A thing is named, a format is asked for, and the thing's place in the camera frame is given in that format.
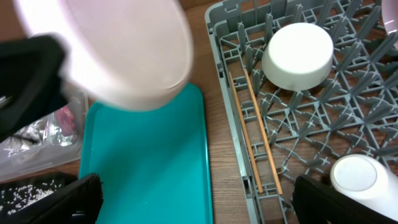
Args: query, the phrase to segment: wooden chopstick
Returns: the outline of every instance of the wooden chopstick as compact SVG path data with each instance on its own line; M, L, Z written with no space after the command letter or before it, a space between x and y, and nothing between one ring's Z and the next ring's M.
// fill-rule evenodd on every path
M257 104L256 96L254 96L254 92L253 92L253 88L252 88L251 81L250 81L250 78L249 78L249 74L248 74L248 71L246 71L246 69L244 70L244 74L246 76L246 81L248 83L248 88L249 88L249 91L250 91L251 99L253 101L254 110L256 111L257 120L258 120L258 122L260 124L262 140L264 141L264 145L266 147L268 161L269 161L269 164L271 165L272 175L274 176L274 180L275 180L275 184L276 184L276 188L278 190L278 193L281 195L282 194L282 187L280 186L278 173L276 172L276 168L275 168L274 158L272 157L271 149L269 147L267 134L266 134L266 129L264 127L264 123L262 122L262 116L260 114L260 110L259 110L259 106Z
M231 80L231 86L232 86L232 89L233 89L233 92L234 92L236 110L238 111L239 119L241 120L241 125L242 125L242 129L243 129L243 136L244 136L244 139L246 141L246 145L248 147L250 161L251 161L251 166L252 166L253 172L254 172L254 178L256 180L256 184L257 184L257 188L259 189L259 193L261 194L261 193L264 192L264 190L262 189L262 184L261 184L261 180L260 180L259 171L257 170L256 160L254 158L253 149L251 147L248 130L246 129L246 123L244 122L244 119L243 119L243 114L242 114L241 105L239 103L238 93L236 92L235 84L234 84L234 80L232 78L231 72L229 72L229 79Z

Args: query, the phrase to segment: chopstick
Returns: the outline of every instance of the chopstick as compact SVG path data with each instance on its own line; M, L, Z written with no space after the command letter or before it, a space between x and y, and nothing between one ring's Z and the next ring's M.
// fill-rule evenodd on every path
M238 111L239 119L241 120L241 125L242 125L242 129L243 129L243 135L244 135L244 139L246 141L246 145L248 147L250 161L251 161L251 166L252 166L253 172L254 172L254 178L256 180L256 184L257 184L257 188L259 189L259 193L261 194L261 193L264 192L264 190L262 189L260 175L259 175L259 172L257 170L256 160L254 158L253 149L251 147L248 130L246 129L246 123L244 122L244 119L243 119L241 105L240 105L239 99L238 99L238 93L236 92L236 88L235 88L235 84L234 84L234 80L232 78L231 72L229 72L229 78L231 79L231 86L232 86L232 89L233 89L233 92L234 92L236 110Z
M264 145L266 147L266 151L267 151L267 155L268 155L268 161L269 161L269 164L271 166L272 175L274 176L275 185L276 185L276 188L278 190L278 193L281 195L282 194L282 187L280 186L278 173L276 172L276 168L275 168L274 158L272 157L271 149L269 147L268 138L267 138L267 134L266 134L266 129L264 127L264 123L262 122L262 116L260 114L259 106L257 105L256 96L254 96L254 92L253 92L253 88L252 88L251 81L250 81L250 78L249 78L249 74L248 74L248 71L246 71L246 69L244 70L244 74L246 76L246 81L248 83L248 88L249 88L249 91L250 91L251 99L253 101L254 110L256 111L257 120L258 120L258 122L260 124L262 140L264 141Z

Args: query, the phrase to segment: clear plastic bin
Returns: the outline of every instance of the clear plastic bin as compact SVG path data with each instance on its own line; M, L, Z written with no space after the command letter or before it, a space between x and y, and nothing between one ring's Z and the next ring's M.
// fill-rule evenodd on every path
M38 133L40 143L36 143L33 147L28 148L24 144L21 149L8 147L8 150L5 150L4 145L10 139L0 142L0 182L80 158L88 98L80 90L67 91L67 93L69 104L63 109L68 108L67 111L74 117L72 133L68 127L61 128L59 118L61 108L58 110L58 115L54 112L39 120L41 122L39 125L45 125L45 127L42 133Z

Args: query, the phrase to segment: gray dish rack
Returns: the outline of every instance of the gray dish rack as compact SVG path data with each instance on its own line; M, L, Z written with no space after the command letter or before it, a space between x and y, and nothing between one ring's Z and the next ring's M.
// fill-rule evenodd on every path
M328 181L341 156L360 153L397 174L398 34L386 35L381 1L226 0L205 14L251 223L298 223L291 204L300 174ZM267 80L261 58L272 35L293 22L308 22L331 36L335 53L318 87L287 91ZM252 77L284 193L277 193L244 69ZM234 83L230 83L231 72ZM264 193L259 194L236 111L238 91Z

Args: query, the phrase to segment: white cup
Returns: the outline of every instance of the white cup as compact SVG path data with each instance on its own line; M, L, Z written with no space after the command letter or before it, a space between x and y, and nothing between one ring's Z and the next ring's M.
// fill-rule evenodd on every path
M360 154L342 157L330 179L340 193L398 221L398 177L377 160Z
M276 86L307 90L319 85L330 73L333 42L321 27L298 22L281 28L271 38L262 69Z

